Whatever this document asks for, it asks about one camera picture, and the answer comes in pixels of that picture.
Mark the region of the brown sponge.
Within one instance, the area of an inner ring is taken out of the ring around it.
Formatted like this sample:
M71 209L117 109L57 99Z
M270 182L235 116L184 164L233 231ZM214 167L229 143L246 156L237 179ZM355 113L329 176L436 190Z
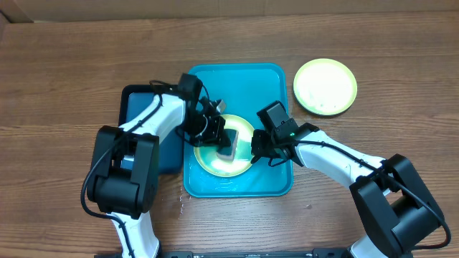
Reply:
M237 147L239 132L235 129L225 129L222 143L218 147L216 155L223 161L233 161Z

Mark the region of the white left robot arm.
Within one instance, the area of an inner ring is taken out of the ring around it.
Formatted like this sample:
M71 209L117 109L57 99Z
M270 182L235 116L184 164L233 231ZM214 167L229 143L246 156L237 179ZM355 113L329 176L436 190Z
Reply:
M222 100L206 96L156 94L134 119L99 129L80 201L87 214L112 221L122 245L119 257L158 256L160 242L150 209L160 159L176 151L175 147L162 151L162 141L182 130L194 146L228 146L224 109Z

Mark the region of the yellow plate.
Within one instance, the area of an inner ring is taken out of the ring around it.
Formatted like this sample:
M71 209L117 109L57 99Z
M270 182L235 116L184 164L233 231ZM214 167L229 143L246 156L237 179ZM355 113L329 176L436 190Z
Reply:
M293 93L308 112L335 116L348 110L358 92L356 78L344 64L334 59L313 59L296 72Z
M222 115L224 131L232 138L230 147L195 147L198 164L208 173L219 177L233 177L250 168L252 160L251 140L254 128L236 115Z

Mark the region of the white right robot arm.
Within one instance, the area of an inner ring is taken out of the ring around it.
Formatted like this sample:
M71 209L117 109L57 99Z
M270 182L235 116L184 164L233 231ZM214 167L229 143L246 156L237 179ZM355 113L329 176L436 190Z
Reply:
M292 161L350 190L366 234L348 247L345 257L411 257L438 228L445 230L445 241L429 249L450 243L441 208L410 160L400 154L384 159L360 153L310 123L255 130L251 149L254 162L268 158L271 166L273 160Z

